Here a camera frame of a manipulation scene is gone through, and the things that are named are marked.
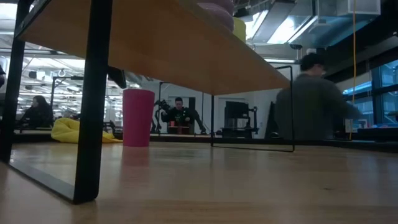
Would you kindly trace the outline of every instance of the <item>cable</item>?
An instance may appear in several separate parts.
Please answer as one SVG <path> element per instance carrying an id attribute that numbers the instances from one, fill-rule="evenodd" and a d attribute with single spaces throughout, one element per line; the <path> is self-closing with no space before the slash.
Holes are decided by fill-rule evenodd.
<path id="1" fill-rule="evenodd" d="M 353 105 L 355 105 L 355 86 L 356 86 L 356 0 L 354 0 L 354 9 L 353 9 L 353 39 L 354 39 L 354 47 L 353 47 L 353 55 L 354 55 L 354 88 L 353 88 Z M 354 120 L 351 119 L 351 128 L 349 131 L 349 140 L 352 140 L 353 137 L 353 124 Z"/>

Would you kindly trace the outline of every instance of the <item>wooden tabletop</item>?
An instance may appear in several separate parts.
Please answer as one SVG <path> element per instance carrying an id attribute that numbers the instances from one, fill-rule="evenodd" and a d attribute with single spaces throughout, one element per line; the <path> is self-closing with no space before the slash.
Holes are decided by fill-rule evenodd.
<path id="1" fill-rule="evenodd" d="M 90 0 L 41 0 L 17 30 L 25 41 L 84 58 Z M 289 81 L 188 0 L 114 0 L 109 65 L 212 95 Z"/>

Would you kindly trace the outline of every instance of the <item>woman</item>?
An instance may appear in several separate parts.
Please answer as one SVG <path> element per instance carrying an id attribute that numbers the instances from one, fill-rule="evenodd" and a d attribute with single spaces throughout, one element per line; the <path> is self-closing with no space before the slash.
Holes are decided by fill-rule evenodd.
<path id="1" fill-rule="evenodd" d="M 53 112 L 43 96 L 33 97 L 32 106 L 20 120 L 31 128 L 49 128 L 53 125 Z"/>

